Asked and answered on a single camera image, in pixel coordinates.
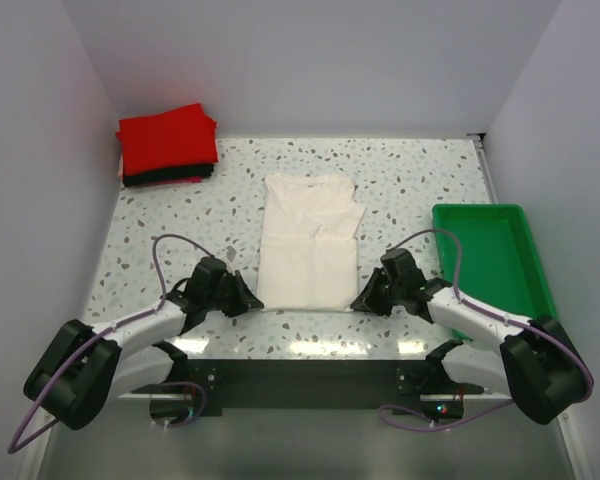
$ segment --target white wall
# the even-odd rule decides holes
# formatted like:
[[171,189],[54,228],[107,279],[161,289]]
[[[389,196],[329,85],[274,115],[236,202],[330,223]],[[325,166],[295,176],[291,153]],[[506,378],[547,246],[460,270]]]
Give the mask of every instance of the white wall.
[[24,380],[80,315],[117,190],[115,115],[57,0],[0,0],[0,478]]
[[560,0],[64,0],[121,116],[221,134],[484,132]]
[[564,0],[490,128],[501,201],[520,203],[596,387],[575,408],[600,478],[600,0]]

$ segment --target speckled table surface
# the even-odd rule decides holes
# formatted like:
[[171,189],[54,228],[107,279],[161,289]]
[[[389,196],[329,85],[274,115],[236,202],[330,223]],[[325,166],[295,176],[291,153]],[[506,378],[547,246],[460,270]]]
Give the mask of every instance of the speckled table surface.
[[[120,192],[87,323],[120,318],[157,300],[152,237],[167,232],[197,240],[213,253],[234,249],[233,265],[255,292],[267,173],[354,178],[355,200],[366,207],[357,232],[360,290],[388,246],[431,227],[436,203],[489,202],[470,140],[227,138],[217,143],[220,161],[211,179]],[[434,237],[419,237],[410,247],[425,274],[438,275]],[[189,276],[198,255],[184,242],[164,240],[159,259],[168,284]],[[189,357],[203,358],[420,359],[448,338],[443,327],[396,308],[389,318],[278,311],[231,319],[214,312],[173,342]]]

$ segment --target table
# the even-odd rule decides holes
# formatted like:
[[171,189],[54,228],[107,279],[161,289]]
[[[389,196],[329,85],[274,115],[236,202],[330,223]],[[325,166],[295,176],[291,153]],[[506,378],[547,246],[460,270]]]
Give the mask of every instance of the table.
[[[366,207],[357,231],[359,290],[387,247],[431,227],[436,203],[489,203],[471,140],[224,138],[217,145],[211,179],[120,191],[86,323],[113,320],[157,300],[150,250],[162,233],[235,254],[234,267],[255,292],[267,173],[354,178],[355,200]],[[409,246],[425,275],[440,274],[433,236]],[[190,276],[199,256],[184,242],[161,242],[167,285]],[[231,319],[214,312],[172,342],[190,358],[394,360],[422,359],[449,338],[445,328],[400,307],[389,318],[277,311]]]

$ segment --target gray floor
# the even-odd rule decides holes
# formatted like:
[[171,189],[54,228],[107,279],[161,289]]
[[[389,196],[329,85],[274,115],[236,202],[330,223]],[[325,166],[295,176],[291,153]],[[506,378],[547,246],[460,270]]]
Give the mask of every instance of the gray floor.
[[57,428],[40,478],[547,480],[572,478],[565,458],[557,426],[514,406],[452,433],[400,431],[373,411],[281,410],[230,410],[164,433],[146,400],[118,400],[80,432]]

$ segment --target red cloth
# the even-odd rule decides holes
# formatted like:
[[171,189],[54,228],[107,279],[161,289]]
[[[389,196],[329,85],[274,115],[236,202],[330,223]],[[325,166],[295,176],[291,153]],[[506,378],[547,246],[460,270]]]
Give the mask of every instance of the red cloth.
[[119,124],[125,175],[218,161],[216,122],[199,103]]

